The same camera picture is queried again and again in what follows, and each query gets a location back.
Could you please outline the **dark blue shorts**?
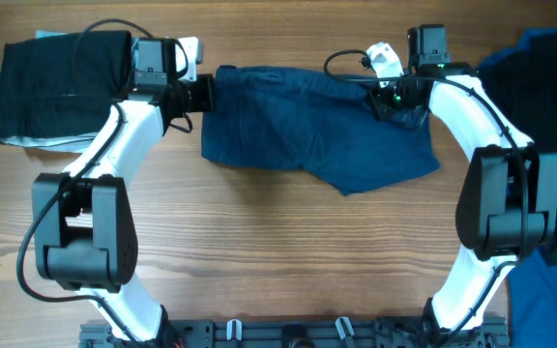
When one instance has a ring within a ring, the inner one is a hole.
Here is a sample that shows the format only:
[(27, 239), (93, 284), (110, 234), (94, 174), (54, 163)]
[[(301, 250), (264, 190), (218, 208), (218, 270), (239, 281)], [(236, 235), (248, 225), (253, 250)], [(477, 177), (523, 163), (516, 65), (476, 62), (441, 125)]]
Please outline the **dark blue shorts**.
[(439, 169), (423, 111), (378, 121), (363, 88), (322, 72), (220, 66), (201, 154), (231, 167), (304, 170), (349, 195)]

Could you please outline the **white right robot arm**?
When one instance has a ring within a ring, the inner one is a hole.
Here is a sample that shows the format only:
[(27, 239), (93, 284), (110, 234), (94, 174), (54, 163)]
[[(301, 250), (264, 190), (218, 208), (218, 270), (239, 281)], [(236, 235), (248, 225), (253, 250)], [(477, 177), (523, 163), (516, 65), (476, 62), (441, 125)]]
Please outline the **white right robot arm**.
[(455, 211), (461, 247), (418, 332), (422, 346), (466, 345), (484, 333), (484, 311), (509, 272), (553, 237), (557, 153), (537, 151), (486, 95), (477, 72), (452, 62), (443, 25), (413, 27), (407, 38), (406, 64), (387, 43), (365, 51), (362, 63), (375, 73), (367, 100), (381, 121), (432, 114), (469, 161)]

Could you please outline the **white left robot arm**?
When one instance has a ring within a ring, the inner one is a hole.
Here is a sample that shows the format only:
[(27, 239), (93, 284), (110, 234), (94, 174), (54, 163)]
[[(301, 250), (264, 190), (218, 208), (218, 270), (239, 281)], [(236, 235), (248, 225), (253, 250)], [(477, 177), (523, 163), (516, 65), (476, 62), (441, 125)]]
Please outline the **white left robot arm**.
[(104, 345), (181, 347), (184, 342), (135, 273), (138, 240), (128, 188), (175, 118), (216, 107), (214, 79), (200, 74), (196, 37), (141, 38), (123, 91), (103, 128), (63, 172), (42, 173), (32, 187), (34, 219), (17, 257), (17, 278), (30, 296), (24, 258), (35, 249), (38, 274), (89, 301), (107, 320)]

